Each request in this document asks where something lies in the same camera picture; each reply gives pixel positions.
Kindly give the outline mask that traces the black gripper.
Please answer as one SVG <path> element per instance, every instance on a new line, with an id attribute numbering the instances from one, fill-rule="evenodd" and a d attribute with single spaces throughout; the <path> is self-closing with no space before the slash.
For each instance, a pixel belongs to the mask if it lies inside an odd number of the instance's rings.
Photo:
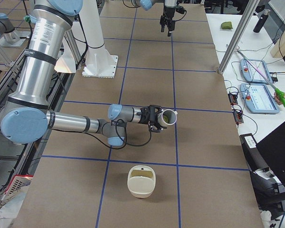
<path id="1" fill-rule="evenodd" d="M 149 105 L 148 107 L 142 107 L 140 109 L 140 124 L 148 124 L 149 125 L 149 131 L 152 133 L 160 133 L 164 129 L 167 129 L 167 127 L 161 126 L 157 122 L 157 115 L 159 113 L 162 113 L 164 109 L 159 105 Z"/>
<path id="2" fill-rule="evenodd" d="M 161 25 L 161 32 L 164 32 L 164 28 L 165 26 L 167 26 L 169 30 L 168 37 L 170 37 L 173 33 L 173 30 L 175 29 L 175 21 L 164 15 L 161 15 L 160 25 Z"/>

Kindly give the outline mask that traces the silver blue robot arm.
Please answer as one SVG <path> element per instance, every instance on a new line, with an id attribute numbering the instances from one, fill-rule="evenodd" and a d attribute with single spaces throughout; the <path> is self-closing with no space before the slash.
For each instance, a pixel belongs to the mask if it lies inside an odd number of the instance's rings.
<path id="1" fill-rule="evenodd" d="M 165 111 L 157 105 L 135 108 L 112 104 L 107 120 L 49 110 L 46 96 L 63 37 L 76 19 L 81 25 L 87 23 L 87 6 L 84 0 L 36 1 L 37 21 L 29 47 L 23 53 L 19 83 L 0 110 L 0 130 L 8 140 L 32 143 L 52 129 L 101 134 L 111 146 L 120 147 L 127 144 L 126 126 L 130 122 L 147 125 L 150 133 L 168 126 Z"/>
<path id="2" fill-rule="evenodd" d="M 165 28 L 167 28 L 168 37 L 172 36 L 172 33 L 175 30 L 176 22 L 181 20 L 174 19 L 175 13 L 178 12 L 182 15 L 186 14 L 186 10 L 179 5 L 179 2 L 177 0 L 131 0 L 131 5 L 127 5 L 124 0 L 122 2 L 125 7 L 131 9 L 143 8 L 145 11 L 150 10 L 157 3 L 162 3 L 163 10 L 160 17 L 161 32 L 163 33 Z"/>

